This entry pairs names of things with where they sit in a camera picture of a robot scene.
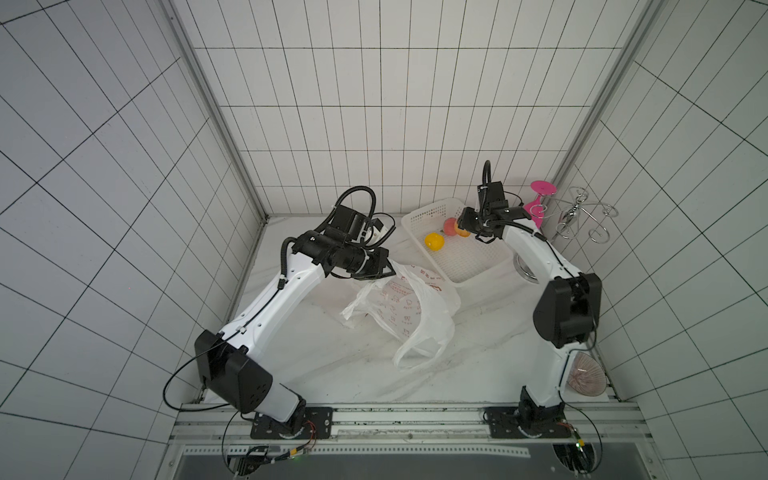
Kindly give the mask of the orange pink peach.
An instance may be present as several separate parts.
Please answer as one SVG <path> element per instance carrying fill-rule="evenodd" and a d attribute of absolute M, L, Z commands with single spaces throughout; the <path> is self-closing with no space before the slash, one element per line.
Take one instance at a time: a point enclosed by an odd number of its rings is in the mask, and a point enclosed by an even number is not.
<path fill-rule="evenodd" d="M 464 230 L 464 229 L 461 229 L 461 228 L 459 228 L 458 226 L 456 226 L 456 227 L 454 228 L 454 231 L 455 231 L 455 233 L 456 233 L 458 236 L 460 236 L 460 237 L 463 237 L 463 238 L 467 238 L 467 237 L 469 237 L 469 236 L 471 235 L 471 233 L 470 233 L 469 231 L 467 231 L 467 230 Z"/>

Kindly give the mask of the pink peach top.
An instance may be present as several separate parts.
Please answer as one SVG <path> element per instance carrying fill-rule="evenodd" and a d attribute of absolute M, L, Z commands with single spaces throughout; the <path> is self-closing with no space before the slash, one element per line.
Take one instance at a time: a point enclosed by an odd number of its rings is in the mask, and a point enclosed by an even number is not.
<path fill-rule="evenodd" d="M 443 224 L 443 232 L 448 237 L 457 236 L 458 235 L 457 219 L 454 217 L 446 219 Z"/>

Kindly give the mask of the yellow peach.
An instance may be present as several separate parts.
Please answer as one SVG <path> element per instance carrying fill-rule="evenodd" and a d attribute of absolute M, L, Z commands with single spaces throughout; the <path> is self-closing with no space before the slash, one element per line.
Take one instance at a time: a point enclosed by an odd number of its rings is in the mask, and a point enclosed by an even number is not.
<path fill-rule="evenodd" d="M 429 233 L 424 238 L 424 245 L 432 252 L 440 251 L 445 245 L 445 238 L 437 232 Z"/>

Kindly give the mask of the white bag with red print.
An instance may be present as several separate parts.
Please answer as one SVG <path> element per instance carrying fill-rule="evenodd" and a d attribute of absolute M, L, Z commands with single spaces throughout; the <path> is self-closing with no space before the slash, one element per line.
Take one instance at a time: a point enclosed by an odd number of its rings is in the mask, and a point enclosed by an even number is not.
<path fill-rule="evenodd" d="M 341 311 L 346 323 L 372 318 L 401 342 L 393 357 L 400 372 L 426 368 L 446 351 L 455 334 L 453 316 L 461 306 L 455 287 L 439 274 L 396 262 L 394 274 L 366 281 Z"/>

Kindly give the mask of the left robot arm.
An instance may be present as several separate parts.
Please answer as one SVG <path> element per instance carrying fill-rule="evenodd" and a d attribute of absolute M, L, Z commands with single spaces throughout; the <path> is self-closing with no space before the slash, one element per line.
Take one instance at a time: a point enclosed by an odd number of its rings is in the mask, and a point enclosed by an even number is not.
<path fill-rule="evenodd" d="M 382 223 L 376 200 L 372 188 L 350 187 L 316 228 L 282 241 L 273 280 L 230 323 L 196 338 L 190 362 L 204 388 L 241 414 L 277 423 L 287 435 L 302 430 L 305 399 L 279 383 L 260 360 L 282 324 L 327 277 L 370 283 L 394 276 L 384 244 L 395 229 Z"/>

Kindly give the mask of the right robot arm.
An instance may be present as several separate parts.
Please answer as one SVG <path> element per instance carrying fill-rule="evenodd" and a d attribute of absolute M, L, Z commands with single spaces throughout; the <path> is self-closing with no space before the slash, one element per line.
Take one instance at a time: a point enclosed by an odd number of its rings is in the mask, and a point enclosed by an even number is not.
<path fill-rule="evenodd" d="M 540 290 L 531 318 L 543 344 L 514 413 L 518 428 L 532 437 L 564 417 L 562 391 L 573 356 L 587 349 L 599 325 L 602 281 L 563 259 L 524 207 L 509 204 L 503 184 L 492 179 L 490 161 L 483 165 L 477 193 L 478 206 L 463 210 L 459 228 L 482 243 L 507 244 Z"/>

